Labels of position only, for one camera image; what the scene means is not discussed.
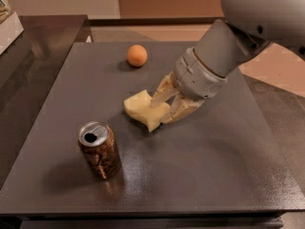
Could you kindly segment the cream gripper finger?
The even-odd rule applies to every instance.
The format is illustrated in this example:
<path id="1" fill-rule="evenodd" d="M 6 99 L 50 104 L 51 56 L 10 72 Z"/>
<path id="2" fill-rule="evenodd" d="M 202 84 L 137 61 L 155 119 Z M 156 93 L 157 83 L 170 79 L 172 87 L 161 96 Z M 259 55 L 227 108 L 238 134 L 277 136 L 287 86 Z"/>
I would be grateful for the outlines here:
<path id="1" fill-rule="evenodd" d="M 170 98 L 173 98 L 171 108 L 175 109 L 177 106 L 176 99 L 178 95 L 179 95 L 179 90 L 176 87 L 175 75 L 173 72 L 170 72 L 162 79 L 157 90 L 153 94 L 151 100 L 151 106 L 153 108 L 159 107 Z"/>
<path id="2" fill-rule="evenodd" d="M 204 99 L 193 100 L 179 94 L 174 98 L 170 111 L 161 118 L 161 122 L 167 124 L 181 120 L 195 112 L 204 102 Z"/>

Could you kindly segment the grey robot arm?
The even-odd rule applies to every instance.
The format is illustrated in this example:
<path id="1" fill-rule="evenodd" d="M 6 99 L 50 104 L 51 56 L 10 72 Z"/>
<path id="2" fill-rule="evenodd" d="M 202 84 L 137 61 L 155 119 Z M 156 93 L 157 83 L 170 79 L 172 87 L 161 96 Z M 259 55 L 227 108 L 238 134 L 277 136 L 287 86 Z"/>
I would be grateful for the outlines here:
<path id="1" fill-rule="evenodd" d="M 305 59 L 305 0 L 221 0 L 221 9 L 224 17 L 178 58 L 153 95 L 154 107 L 173 99 L 162 123 L 196 111 L 232 71 L 272 43 Z"/>

